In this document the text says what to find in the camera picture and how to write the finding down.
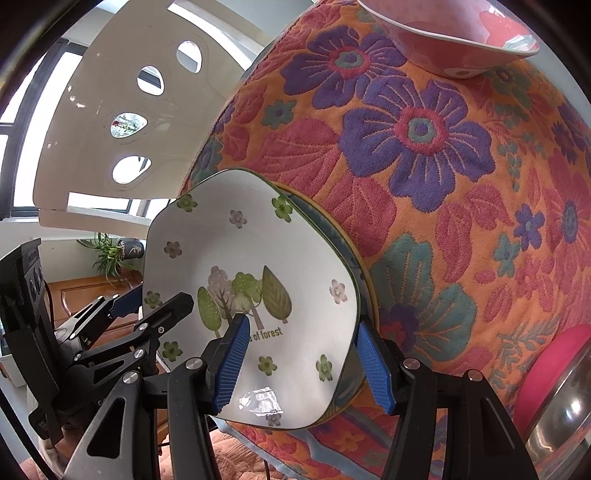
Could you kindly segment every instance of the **wooden cabinet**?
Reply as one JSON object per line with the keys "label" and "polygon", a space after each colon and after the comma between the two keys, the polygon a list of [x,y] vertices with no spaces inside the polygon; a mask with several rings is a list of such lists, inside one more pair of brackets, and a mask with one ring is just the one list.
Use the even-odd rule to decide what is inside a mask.
{"label": "wooden cabinet", "polygon": [[[51,299],[53,301],[56,327],[59,327],[68,318],[86,307],[91,301],[100,297],[112,297],[115,294],[123,295],[142,282],[139,272],[131,271],[124,275],[121,283],[109,283],[105,277],[77,278],[49,283]],[[117,338],[131,333],[134,324],[138,320],[136,313],[131,313],[123,318],[116,319],[107,331],[95,342],[93,347],[103,345]],[[162,443],[168,435],[166,410],[158,410],[158,442]]]}

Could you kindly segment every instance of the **oval hole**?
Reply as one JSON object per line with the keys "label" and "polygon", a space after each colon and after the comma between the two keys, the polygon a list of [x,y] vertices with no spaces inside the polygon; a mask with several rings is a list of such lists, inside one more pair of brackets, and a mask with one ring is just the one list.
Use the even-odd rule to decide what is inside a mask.
{"label": "oval hole", "polygon": [[177,60],[191,73],[201,70],[201,50],[192,41],[184,41],[178,46]]}
{"label": "oval hole", "polygon": [[117,163],[113,169],[113,180],[120,184],[131,183],[143,172],[145,172],[152,162],[146,157],[125,157]]}
{"label": "oval hole", "polygon": [[139,132],[146,125],[148,121],[137,113],[120,113],[111,124],[111,135],[115,138],[125,138]]}
{"label": "oval hole", "polygon": [[148,65],[139,71],[138,87],[150,95],[162,95],[164,80],[156,67]]}

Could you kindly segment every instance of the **plant pot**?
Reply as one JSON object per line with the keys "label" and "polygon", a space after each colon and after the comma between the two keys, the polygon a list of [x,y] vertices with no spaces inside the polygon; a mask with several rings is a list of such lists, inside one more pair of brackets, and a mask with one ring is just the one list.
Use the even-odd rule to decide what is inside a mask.
{"label": "plant pot", "polygon": [[144,256],[144,244],[137,238],[122,238],[117,242],[117,246],[121,247],[121,260],[132,260]]}

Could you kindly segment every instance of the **silver screw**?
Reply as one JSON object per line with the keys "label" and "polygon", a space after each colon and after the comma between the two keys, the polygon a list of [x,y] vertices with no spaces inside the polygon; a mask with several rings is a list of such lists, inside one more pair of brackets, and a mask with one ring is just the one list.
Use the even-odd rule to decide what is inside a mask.
{"label": "silver screw", "polygon": [[473,382],[479,382],[484,377],[478,370],[468,370],[468,378]]}
{"label": "silver screw", "polygon": [[139,375],[137,372],[126,372],[123,374],[123,383],[132,384],[137,381]]}
{"label": "silver screw", "polygon": [[185,363],[185,366],[189,370],[196,370],[198,368],[201,368],[202,365],[203,365],[203,360],[201,360],[198,356],[196,356],[194,358],[190,358],[189,360],[187,360],[187,363]]}
{"label": "silver screw", "polygon": [[416,358],[405,358],[402,364],[404,365],[404,368],[409,370],[416,370],[421,366],[421,362],[419,362]]}

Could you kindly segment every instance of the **floral tablecloth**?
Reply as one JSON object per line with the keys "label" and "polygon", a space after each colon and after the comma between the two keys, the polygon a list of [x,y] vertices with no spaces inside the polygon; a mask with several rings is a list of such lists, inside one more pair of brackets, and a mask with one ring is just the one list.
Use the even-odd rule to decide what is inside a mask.
{"label": "floral tablecloth", "polygon": [[[321,1],[229,101],[183,191],[237,166],[336,219],[384,337],[437,371],[481,370],[509,410],[554,335],[591,322],[591,133],[525,61],[440,78],[355,1]],[[222,429],[288,476],[362,480],[380,476],[396,421],[364,387],[320,426]],[[441,413],[433,478],[445,424]]]}

